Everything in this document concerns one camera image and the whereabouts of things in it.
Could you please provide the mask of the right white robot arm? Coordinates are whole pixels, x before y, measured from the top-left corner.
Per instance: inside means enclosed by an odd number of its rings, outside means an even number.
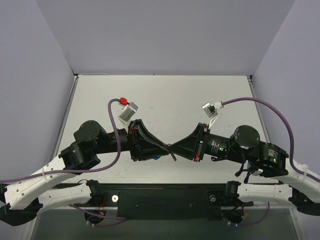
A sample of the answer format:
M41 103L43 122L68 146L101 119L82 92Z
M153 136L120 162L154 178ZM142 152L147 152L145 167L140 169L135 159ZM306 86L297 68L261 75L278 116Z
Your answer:
M230 205L269 202L296 207L306 215L320 214L320 183L311 177L306 165L290 161L285 150L263 142L258 131L241 125L229 137L211 134L205 125L182 140L167 146L169 153L199 162L209 155L213 162L231 161L240 164L235 173L246 173L243 182L228 181L223 192Z

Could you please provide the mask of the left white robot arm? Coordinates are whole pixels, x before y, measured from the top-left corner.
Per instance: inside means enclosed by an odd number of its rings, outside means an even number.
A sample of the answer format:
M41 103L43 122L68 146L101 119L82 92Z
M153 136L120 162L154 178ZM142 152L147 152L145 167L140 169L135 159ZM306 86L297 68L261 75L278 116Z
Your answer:
M108 133L95 120L84 122L73 135L75 141L47 165L30 176L0 182L0 220L20 226L37 215L58 207L74 204L101 206L107 198L97 180L88 180L75 187L53 189L65 180L84 173L111 168L121 152L129 151L135 161L169 155L168 145L145 128L142 120L130 123L131 128ZM100 169L99 154L116 153L115 160Z

